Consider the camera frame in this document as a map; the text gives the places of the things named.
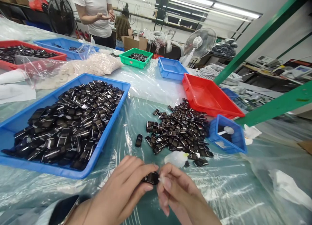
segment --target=white t-shirt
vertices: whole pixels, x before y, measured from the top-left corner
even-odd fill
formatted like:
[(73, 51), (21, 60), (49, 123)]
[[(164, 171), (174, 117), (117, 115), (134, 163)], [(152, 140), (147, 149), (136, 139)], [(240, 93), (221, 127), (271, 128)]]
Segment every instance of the white t-shirt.
[[(86, 15), (96, 16), (97, 13), (103, 13), (103, 15), (108, 16), (107, 4), (111, 4), (111, 0), (72, 0), (75, 4), (80, 6), (85, 6)], [(88, 25), (89, 33), (107, 38), (111, 36), (111, 26), (108, 20), (98, 20), (93, 24)]]

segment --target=black fan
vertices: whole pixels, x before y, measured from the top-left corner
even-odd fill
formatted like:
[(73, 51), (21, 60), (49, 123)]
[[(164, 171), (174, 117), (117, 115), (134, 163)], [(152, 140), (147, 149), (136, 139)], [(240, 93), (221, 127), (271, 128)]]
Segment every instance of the black fan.
[(50, 26), (55, 33), (71, 36), (75, 30), (75, 19), (67, 0), (50, 0), (48, 7)]

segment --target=fingernail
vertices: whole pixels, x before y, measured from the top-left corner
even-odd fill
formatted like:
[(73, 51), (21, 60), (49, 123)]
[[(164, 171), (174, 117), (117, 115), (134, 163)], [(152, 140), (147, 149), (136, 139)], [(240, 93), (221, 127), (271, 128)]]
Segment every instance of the fingernail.
[(167, 197), (165, 196), (165, 194), (160, 194), (160, 200), (162, 201), (164, 206), (168, 205)]
[(162, 183), (163, 183), (163, 186), (165, 187), (165, 189), (171, 189), (171, 181), (169, 178), (167, 177), (162, 177)]
[(153, 186), (152, 186), (152, 185), (146, 185), (146, 186), (144, 187), (144, 190), (145, 190), (146, 192), (151, 191), (151, 190), (153, 190)]
[(167, 217), (169, 216), (169, 210), (164, 211), (164, 213)]

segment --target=striped shirt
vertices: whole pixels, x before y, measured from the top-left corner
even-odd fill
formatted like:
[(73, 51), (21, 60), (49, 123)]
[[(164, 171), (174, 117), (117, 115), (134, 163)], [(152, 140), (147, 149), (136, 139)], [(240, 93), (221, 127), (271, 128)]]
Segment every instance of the striped shirt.
[(128, 29), (130, 29), (130, 23), (128, 18), (121, 15), (117, 16), (115, 20), (116, 27), (116, 39), (122, 41), (121, 37), (128, 36)]

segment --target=green metal beam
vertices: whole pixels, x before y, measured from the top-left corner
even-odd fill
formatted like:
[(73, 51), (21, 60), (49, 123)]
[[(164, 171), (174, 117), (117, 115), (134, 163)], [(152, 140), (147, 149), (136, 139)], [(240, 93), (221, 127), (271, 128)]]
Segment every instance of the green metal beam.
[(291, 17), (308, 0), (288, 0), (273, 18), (248, 42), (237, 56), (215, 78), (214, 82), (219, 85), (235, 69), (244, 62), (269, 36), (272, 35), (289, 17)]
[(286, 94), (275, 98), (269, 103), (249, 112), (243, 118), (235, 120), (236, 123), (249, 127), (266, 120), (292, 111), (312, 102), (312, 81), (301, 85)]
[(292, 49), (294, 49), (297, 45), (299, 45), (301, 42), (306, 40), (311, 35), (312, 35), (312, 32), (308, 33), (306, 36), (304, 36), (302, 39), (300, 39), (298, 42), (296, 42), (294, 45), (292, 45), (290, 48), (288, 48), (286, 51), (284, 51), (280, 56), (278, 56), (277, 59), (281, 58), (282, 56), (284, 56), (285, 54), (290, 52)]

